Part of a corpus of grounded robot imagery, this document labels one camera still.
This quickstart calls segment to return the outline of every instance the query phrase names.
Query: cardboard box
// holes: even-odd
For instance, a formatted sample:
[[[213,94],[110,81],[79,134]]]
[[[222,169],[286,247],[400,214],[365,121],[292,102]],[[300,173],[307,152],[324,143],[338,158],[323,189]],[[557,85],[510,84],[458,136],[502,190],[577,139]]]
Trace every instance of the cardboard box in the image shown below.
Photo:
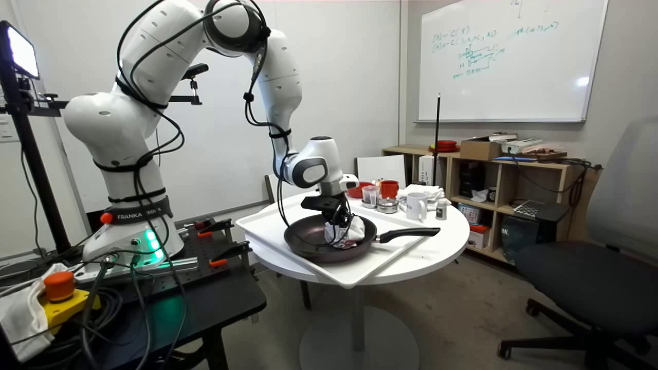
[[[470,225],[470,233],[469,233],[466,244],[472,249],[484,249],[487,239],[489,239],[489,228],[483,224],[474,224],[474,225]]]
[[[460,141],[460,158],[494,159],[495,156],[500,156],[497,141],[472,141],[472,139]]]

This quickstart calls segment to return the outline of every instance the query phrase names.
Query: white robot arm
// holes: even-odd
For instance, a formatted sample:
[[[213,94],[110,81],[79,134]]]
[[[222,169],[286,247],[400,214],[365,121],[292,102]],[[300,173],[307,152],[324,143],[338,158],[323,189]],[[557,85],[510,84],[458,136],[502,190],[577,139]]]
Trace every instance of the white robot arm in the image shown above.
[[[250,80],[245,101],[250,115],[250,87],[257,81],[269,117],[266,122],[257,122],[253,115],[249,118],[269,126],[274,173],[296,186],[319,184],[320,202],[306,205],[332,214],[332,224],[349,221],[346,210],[334,211],[344,205],[343,190],[353,180],[338,169],[334,141],[312,137],[297,154],[289,152],[289,115],[301,99],[297,72],[284,33],[266,29],[255,1],[210,0],[205,12],[199,12],[187,0],[161,0],[134,25],[131,43],[116,55],[119,72],[110,92],[75,96],[64,110],[65,125],[102,171],[110,202],[102,228],[83,244],[85,261],[114,251],[142,251],[150,252],[142,258],[148,265],[182,249],[151,159],[161,148],[148,148],[145,137],[159,117],[169,118],[161,110],[204,47],[253,61],[257,80]]]

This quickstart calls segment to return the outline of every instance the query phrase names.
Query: black chair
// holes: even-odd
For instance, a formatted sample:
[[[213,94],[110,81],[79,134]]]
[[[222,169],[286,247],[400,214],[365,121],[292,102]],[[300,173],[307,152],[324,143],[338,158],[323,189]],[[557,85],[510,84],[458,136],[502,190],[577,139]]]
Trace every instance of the black chair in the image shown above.
[[[591,193],[588,233],[603,244],[531,244],[514,255],[518,270],[572,319],[537,300],[526,313],[544,315],[569,337],[502,340],[500,358],[507,359],[511,346],[584,348],[588,368],[607,368],[607,359],[656,368],[638,358],[658,333],[656,190],[658,117],[625,130]]]

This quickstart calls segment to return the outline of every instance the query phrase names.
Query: black stand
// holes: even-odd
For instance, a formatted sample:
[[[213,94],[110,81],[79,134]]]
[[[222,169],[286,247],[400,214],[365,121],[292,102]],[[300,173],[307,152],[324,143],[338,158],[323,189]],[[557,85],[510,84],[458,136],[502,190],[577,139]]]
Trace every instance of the black stand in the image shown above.
[[[437,125],[440,125],[440,96],[436,96],[436,125],[434,125],[434,163],[431,163],[431,184],[437,184],[437,173],[436,173],[436,163],[437,163]]]
[[[2,89],[4,89],[6,110],[14,118],[15,134],[19,134],[29,171],[32,175],[32,180],[35,180],[35,186],[38,193],[45,219],[47,219],[49,229],[56,240],[58,255],[61,255],[64,251],[69,249],[69,243],[65,235],[65,228],[64,228],[64,221],[59,215],[59,207],[58,207],[52,189],[51,189],[51,184],[47,180],[47,173],[42,169],[42,159],[40,159],[40,154],[37,148],[35,134],[32,134],[31,122],[26,118],[26,115],[31,110],[29,101],[26,101],[26,92],[20,94],[15,72],[10,64],[6,64],[4,58],[0,59],[0,81],[2,81]]]

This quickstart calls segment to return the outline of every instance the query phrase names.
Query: round table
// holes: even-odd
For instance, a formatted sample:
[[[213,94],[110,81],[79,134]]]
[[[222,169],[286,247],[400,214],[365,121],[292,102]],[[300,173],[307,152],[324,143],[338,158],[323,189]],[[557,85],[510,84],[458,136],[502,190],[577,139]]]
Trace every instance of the round table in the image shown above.
[[[304,194],[289,196],[286,198],[286,203],[300,203],[301,196]],[[369,207],[363,207],[359,198],[349,198],[349,205],[353,214],[363,215],[374,224],[382,219],[405,219],[405,224],[408,224],[402,211],[374,211]],[[427,214],[423,221],[415,224],[437,225],[440,231],[436,235],[423,239],[391,265],[367,276],[359,282],[359,286],[392,283],[431,272],[451,262],[465,251],[470,228],[466,217],[457,207],[447,207],[445,219],[436,219],[434,214]],[[258,262],[263,262],[265,267],[301,282],[332,283],[309,267],[284,257],[280,251],[274,251],[257,235],[247,233],[247,240]],[[358,296],[351,302],[351,315],[334,310],[324,317],[315,317],[300,343],[300,365],[304,370],[418,368],[418,353],[416,340],[402,321],[386,310],[363,306],[363,298]]]

